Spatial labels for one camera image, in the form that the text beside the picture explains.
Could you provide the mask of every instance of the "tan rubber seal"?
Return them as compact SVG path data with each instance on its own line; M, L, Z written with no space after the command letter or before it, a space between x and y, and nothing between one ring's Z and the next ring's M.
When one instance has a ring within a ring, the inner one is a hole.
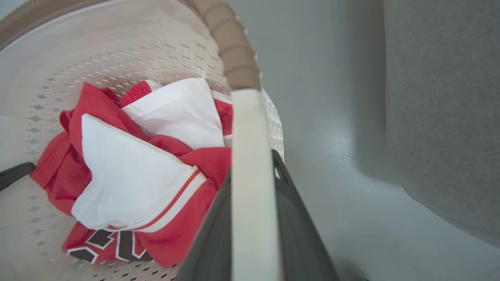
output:
M28 0L0 21L0 51L30 30L93 4L108 0ZM245 27L223 0L181 0L205 22L218 45L224 75L233 90L261 90L260 70Z

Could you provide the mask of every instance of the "white plastic bar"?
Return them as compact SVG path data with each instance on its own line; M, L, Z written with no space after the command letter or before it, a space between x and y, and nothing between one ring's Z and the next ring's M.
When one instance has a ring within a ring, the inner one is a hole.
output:
M278 211L265 100L255 89L236 90L231 97L232 280L279 281Z

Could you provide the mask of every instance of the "gray wall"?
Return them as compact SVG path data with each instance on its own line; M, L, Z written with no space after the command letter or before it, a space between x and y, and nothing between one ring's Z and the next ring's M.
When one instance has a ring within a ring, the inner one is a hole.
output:
M283 124L285 164L344 280L500 280L500 249L398 184L381 0L228 0Z
M0 19L7 16L25 0L0 0Z

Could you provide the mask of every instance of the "red and white jersey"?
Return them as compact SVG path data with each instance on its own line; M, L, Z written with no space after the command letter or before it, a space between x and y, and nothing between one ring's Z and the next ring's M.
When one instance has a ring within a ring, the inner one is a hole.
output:
M170 267L186 255L229 171L231 149L223 144L192 150L179 138L148 136L121 109L152 90L144 82L136 86L143 90L120 101L110 90L85 83L75 109L61 113L64 131L47 146L31 177L54 206L83 223L64 242L65 252L93 264L154 259ZM229 136L232 107L212 101L221 133ZM89 148L96 150L86 153Z

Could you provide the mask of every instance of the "gray fabric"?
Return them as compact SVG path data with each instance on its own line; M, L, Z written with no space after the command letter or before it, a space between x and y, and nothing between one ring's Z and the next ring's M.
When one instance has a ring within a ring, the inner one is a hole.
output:
M500 1L384 6L387 139L404 188L500 248Z

